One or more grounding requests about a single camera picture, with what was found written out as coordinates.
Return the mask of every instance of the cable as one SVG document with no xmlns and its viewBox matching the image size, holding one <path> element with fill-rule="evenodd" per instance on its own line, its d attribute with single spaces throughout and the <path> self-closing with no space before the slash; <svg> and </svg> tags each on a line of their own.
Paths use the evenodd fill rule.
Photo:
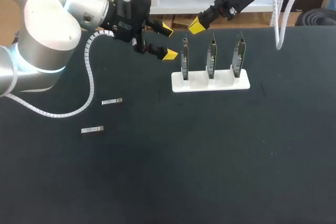
<svg viewBox="0 0 336 224">
<path fill-rule="evenodd" d="M 336 11 L 325 8 L 309 10 L 299 15 L 295 26 L 336 26 Z"/>
<path fill-rule="evenodd" d="M 100 35 L 107 35 L 107 36 L 110 36 L 110 37 L 114 37 L 114 34 L 113 34 L 112 31 L 101 30 L 101 31 L 97 31 L 93 35 L 91 35 L 88 42 L 86 43 L 84 59 L 85 59 L 86 70 L 88 72 L 89 81 L 90 81 L 90 94 L 89 94 L 89 98 L 88 98 L 87 102 L 81 108 L 79 108 L 78 110 L 75 110 L 71 113 L 66 113 L 66 114 L 52 114 L 52 113 L 45 112 L 43 110 L 40 110 L 40 109 L 32 106 L 31 104 L 25 102 L 24 100 L 22 100 L 21 98 L 15 96 L 13 94 L 8 94 L 8 95 L 6 95 L 6 97 L 11 98 L 14 101 L 17 101 L 18 103 L 27 107 L 28 109 L 33 110 L 34 112 L 36 112 L 40 115 L 47 116 L 49 118 L 68 118 L 70 116 L 74 116 L 74 115 L 79 114 L 80 112 L 84 111 L 90 105 L 90 103 L 93 99 L 93 94 L 95 92 L 94 91 L 95 90 L 94 89 L 95 85 L 94 85 L 93 75 L 92 75 L 92 71 L 91 71 L 91 67 L 90 67 L 90 61 L 89 61 L 89 51 L 90 51 L 90 47 L 91 47 L 91 44 L 94 41 L 94 39 L 96 39 Z"/>
<path fill-rule="evenodd" d="M 282 44 L 284 43 L 284 38 L 285 38 L 285 31 L 286 31 L 286 25 L 287 25 L 287 21 L 288 21 L 288 17 L 290 15 L 290 11 L 293 7 L 293 4 L 295 2 L 295 0 L 289 0 L 286 9 L 285 9 L 285 13 L 284 16 L 282 18 L 282 23 L 281 23 L 281 31 L 279 34 L 279 20 L 276 18 L 276 14 L 278 14 L 278 6 L 277 6 L 277 1 L 276 0 L 272 0 L 273 2 L 273 14 L 275 17 L 275 38 L 276 38 L 276 47 L 277 50 L 280 50 L 282 47 Z"/>
</svg>

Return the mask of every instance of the white cable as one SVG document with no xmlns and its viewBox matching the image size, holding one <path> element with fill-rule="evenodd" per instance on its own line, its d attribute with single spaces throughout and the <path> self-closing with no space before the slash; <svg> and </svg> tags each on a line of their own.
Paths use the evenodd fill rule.
<svg viewBox="0 0 336 224">
<path fill-rule="evenodd" d="M 277 1 L 272 0 L 272 2 L 273 2 L 273 14 L 275 16 L 275 14 L 278 13 Z M 277 20 L 277 19 L 275 20 L 274 28 L 275 28 L 275 38 L 276 38 L 277 50 L 280 50 L 281 47 L 282 47 L 282 44 L 284 43 L 286 25 L 287 25 L 287 21 L 288 21 L 289 15 L 290 15 L 290 11 L 293 7 L 294 2 L 295 2 L 295 0 L 289 0 L 288 1 L 288 4 L 287 4 L 286 9 L 285 9 L 284 16 L 282 18 L 280 34 L 279 34 L 279 28 L 278 28 L 279 20 Z"/>
<path fill-rule="evenodd" d="M 49 118 L 68 118 L 70 116 L 79 114 L 80 112 L 82 112 L 83 110 L 85 110 L 90 105 L 90 103 L 91 103 L 91 101 L 93 99 L 93 94 L 95 92 L 94 91 L 95 90 L 94 89 L 95 85 L 94 85 L 93 75 L 92 75 L 92 71 L 91 71 L 91 67 L 90 67 L 90 61 L 89 61 L 89 51 L 90 51 L 90 47 L 91 47 L 91 44 L 92 44 L 93 40 L 95 38 L 97 38 L 98 36 L 100 36 L 100 35 L 107 35 L 107 36 L 110 36 L 110 37 L 114 37 L 114 34 L 113 34 L 112 31 L 101 30 L 101 31 L 95 32 L 89 38 L 88 42 L 86 43 L 85 53 L 84 53 L 84 59 L 85 59 L 86 70 L 88 72 L 89 81 L 90 81 L 90 94 L 89 94 L 89 98 L 88 98 L 87 102 L 81 108 L 79 108 L 78 110 L 73 111 L 71 113 L 66 113 L 66 114 L 52 114 L 52 113 L 48 113 L 48 112 L 42 111 L 42 110 L 40 110 L 40 109 L 32 106 L 31 104 L 25 102 L 24 100 L 22 100 L 19 97 L 16 97 L 15 95 L 8 94 L 8 95 L 6 95 L 6 97 L 11 98 L 14 101 L 17 101 L 18 103 L 21 103 L 23 106 L 27 107 L 28 109 L 33 110 L 34 112 L 36 112 L 36 113 L 38 113 L 40 115 L 47 116 Z"/>
</svg>

